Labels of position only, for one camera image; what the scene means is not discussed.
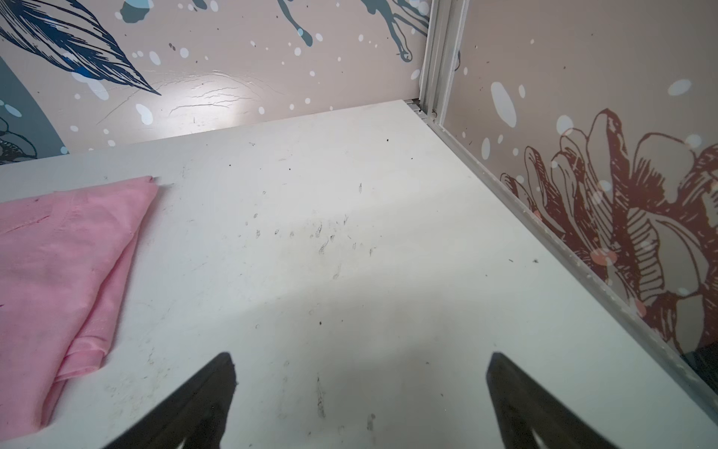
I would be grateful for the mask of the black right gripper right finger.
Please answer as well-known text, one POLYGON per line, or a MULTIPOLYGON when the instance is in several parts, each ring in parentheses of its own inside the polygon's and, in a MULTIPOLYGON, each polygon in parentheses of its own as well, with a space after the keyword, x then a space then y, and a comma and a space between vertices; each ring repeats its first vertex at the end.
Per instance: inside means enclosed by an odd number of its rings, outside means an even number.
POLYGON ((613 448, 503 353, 492 354, 486 383, 506 448, 613 448))

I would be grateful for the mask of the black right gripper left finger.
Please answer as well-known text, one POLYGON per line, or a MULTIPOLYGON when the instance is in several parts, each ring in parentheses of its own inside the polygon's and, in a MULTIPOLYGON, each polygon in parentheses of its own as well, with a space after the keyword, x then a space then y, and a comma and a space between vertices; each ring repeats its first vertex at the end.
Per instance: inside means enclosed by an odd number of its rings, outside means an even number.
POLYGON ((237 387, 230 353, 216 355, 108 448, 219 448, 237 387))

